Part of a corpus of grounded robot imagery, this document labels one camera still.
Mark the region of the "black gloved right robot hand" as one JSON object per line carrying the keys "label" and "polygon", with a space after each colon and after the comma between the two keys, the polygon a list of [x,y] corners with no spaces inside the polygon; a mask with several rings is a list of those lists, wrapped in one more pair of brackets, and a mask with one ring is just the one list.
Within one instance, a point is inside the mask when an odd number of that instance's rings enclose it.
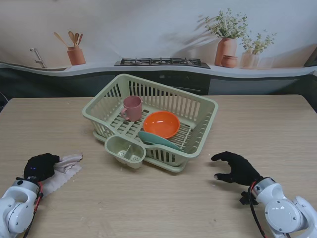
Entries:
{"label": "black gloved right robot hand", "polygon": [[237,183],[250,186],[253,182],[263,179],[250,162],[241,155],[232,152],[221,152],[211,157],[212,161],[227,162],[231,168],[228,174],[215,174],[214,178],[227,183]]}

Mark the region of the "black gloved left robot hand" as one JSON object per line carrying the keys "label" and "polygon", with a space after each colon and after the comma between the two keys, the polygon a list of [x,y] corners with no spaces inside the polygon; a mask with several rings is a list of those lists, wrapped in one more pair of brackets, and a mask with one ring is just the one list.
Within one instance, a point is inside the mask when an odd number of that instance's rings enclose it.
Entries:
{"label": "black gloved left robot hand", "polygon": [[55,174],[54,166],[59,162],[60,157],[51,153],[34,156],[28,160],[24,168],[23,178],[36,178],[36,181],[39,182],[45,181]]}

